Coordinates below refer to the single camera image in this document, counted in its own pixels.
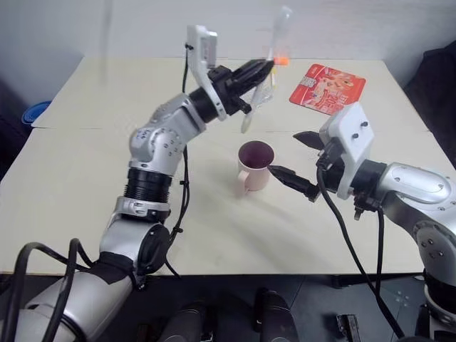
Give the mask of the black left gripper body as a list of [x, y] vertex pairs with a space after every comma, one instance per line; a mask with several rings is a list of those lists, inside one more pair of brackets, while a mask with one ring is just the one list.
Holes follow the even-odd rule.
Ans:
[[250, 104], [241, 99], [239, 78], [244, 74], [244, 66], [232, 71], [225, 66], [218, 66], [208, 72], [208, 77], [224, 106], [227, 115], [239, 111], [250, 113]]

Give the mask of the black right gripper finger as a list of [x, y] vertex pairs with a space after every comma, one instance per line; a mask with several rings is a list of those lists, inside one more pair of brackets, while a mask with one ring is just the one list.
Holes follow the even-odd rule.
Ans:
[[322, 150], [324, 149], [324, 143], [322, 142], [319, 134], [313, 131], [303, 131], [293, 135], [293, 138], [298, 140], [300, 143], [303, 143], [305, 146], [315, 149]]
[[303, 194], [310, 202], [315, 202], [320, 195], [320, 189], [306, 178], [298, 176], [293, 170], [280, 165], [270, 165], [269, 172], [281, 184]]

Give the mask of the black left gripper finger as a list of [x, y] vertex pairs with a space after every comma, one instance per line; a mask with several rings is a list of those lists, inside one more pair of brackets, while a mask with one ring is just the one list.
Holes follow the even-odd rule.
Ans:
[[237, 95], [242, 96], [252, 88], [256, 88], [269, 75], [267, 69], [238, 69], [237, 70]]
[[250, 60], [233, 72], [233, 78], [236, 81], [264, 81], [273, 67], [273, 60]]

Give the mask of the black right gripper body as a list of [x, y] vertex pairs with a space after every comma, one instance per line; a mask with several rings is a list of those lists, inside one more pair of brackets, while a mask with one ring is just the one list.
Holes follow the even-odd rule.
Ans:
[[330, 140], [318, 154], [316, 162], [317, 186], [321, 194], [337, 193], [345, 171], [341, 156], [345, 152], [339, 140]]

